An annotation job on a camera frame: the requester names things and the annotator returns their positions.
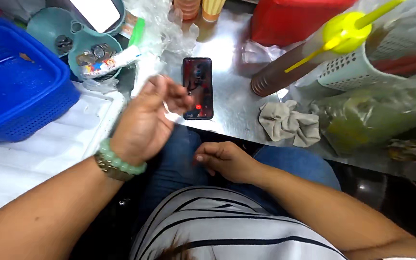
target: hair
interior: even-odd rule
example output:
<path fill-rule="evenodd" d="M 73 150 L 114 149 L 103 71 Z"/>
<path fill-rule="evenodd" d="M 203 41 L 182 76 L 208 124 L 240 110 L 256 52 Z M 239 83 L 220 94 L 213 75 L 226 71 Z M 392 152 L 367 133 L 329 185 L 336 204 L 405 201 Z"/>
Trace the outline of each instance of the hair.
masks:
<path fill-rule="evenodd" d="M 179 246 L 177 244 L 179 243 L 175 235 L 170 247 L 164 249 L 153 260 L 197 260 L 197 258 L 192 256 L 192 254 L 190 253 L 190 249 L 192 248 L 191 242 L 186 241 Z M 211 250 L 213 254 L 213 260 L 217 260 L 212 247 Z"/>

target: metal watch band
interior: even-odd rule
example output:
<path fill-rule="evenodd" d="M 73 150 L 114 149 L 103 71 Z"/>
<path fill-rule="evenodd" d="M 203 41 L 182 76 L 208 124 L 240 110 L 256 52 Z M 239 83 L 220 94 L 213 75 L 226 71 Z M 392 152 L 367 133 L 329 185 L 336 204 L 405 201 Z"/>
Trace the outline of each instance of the metal watch band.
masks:
<path fill-rule="evenodd" d="M 100 152 L 96 152 L 94 155 L 94 158 L 96 160 L 97 165 L 99 165 L 99 168 L 107 175 L 107 177 L 115 179 L 115 180 L 122 180 L 122 181 L 128 181 L 134 177 L 133 174 L 128 174 L 125 172 L 122 172 L 117 167 L 112 166 L 112 162 L 104 159 L 104 155 Z"/>

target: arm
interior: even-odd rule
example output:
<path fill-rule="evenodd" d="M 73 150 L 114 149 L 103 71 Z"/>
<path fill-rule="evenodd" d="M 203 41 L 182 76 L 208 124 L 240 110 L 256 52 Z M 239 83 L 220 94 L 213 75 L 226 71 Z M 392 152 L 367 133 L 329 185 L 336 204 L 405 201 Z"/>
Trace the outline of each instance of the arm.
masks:
<path fill-rule="evenodd" d="M 171 79 L 154 77 L 123 113 L 111 149 L 132 165 L 155 156 L 169 138 L 172 112 L 192 103 Z M 123 185 L 108 178 L 93 157 L 29 190 L 0 209 L 0 259 L 67 259 L 79 237 Z"/>
<path fill-rule="evenodd" d="M 236 183 L 262 188 L 352 260 L 416 257 L 416 238 L 332 188 L 257 162 L 233 143 L 204 143 L 195 159 Z"/>

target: paper cup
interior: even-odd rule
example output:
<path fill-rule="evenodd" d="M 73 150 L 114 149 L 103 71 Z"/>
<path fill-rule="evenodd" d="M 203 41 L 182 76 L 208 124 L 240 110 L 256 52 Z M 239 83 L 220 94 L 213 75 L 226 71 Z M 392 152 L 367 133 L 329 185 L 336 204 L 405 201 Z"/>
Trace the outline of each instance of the paper cup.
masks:
<path fill-rule="evenodd" d="M 216 21 L 225 2 L 226 0 L 203 0 L 201 13 L 203 19 L 208 22 Z"/>

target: metal table surface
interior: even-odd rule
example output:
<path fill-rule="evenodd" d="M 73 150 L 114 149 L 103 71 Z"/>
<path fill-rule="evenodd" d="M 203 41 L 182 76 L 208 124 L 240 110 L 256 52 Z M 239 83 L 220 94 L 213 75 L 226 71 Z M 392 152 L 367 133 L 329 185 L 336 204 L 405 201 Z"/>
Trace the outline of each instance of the metal table surface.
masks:
<path fill-rule="evenodd" d="M 258 121 L 259 107 L 267 102 L 280 102 L 287 99 L 287 90 L 279 95 L 257 96 L 250 88 L 251 76 L 264 64 L 244 64 L 242 47 L 250 37 L 250 18 L 255 5 L 239 0 L 227 0 L 217 22 L 203 20 L 201 14 L 192 21 L 185 21 L 183 31 L 192 23 L 200 28 L 193 57 L 209 57 L 213 62 L 213 99 L 214 117 L 211 120 L 183 120 L 180 123 L 196 129 L 212 131 L 226 136 L 236 137 L 271 146 L 292 146 L 293 139 L 273 142 L 267 136 Z M 170 59 L 170 53 L 164 53 L 162 60 Z M 164 72 L 176 82 L 182 83 L 181 65 L 168 65 Z M 133 69 L 122 71 L 122 82 L 134 82 Z M 129 93 L 129 84 L 120 83 L 118 89 Z M 415 162 L 393 162 L 385 150 L 368 149 L 351 157 L 339 157 L 325 138 L 307 148 L 327 160 L 345 163 L 377 172 L 402 176 L 416 180 Z"/>
<path fill-rule="evenodd" d="M 259 107 L 266 102 L 279 102 L 277 94 L 257 96 L 250 88 L 252 73 L 242 67 L 241 48 L 249 38 L 253 6 L 227 1 L 217 22 L 206 22 L 201 15 L 194 21 L 184 22 L 183 29 L 192 23 L 200 28 L 192 56 L 209 57 L 213 63 L 214 117 L 211 120 L 184 120 L 182 124 L 252 142 L 284 146 L 285 141 L 268 140 L 258 121 Z M 181 67 L 169 65 L 165 71 L 176 82 L 182 83 Z"/>

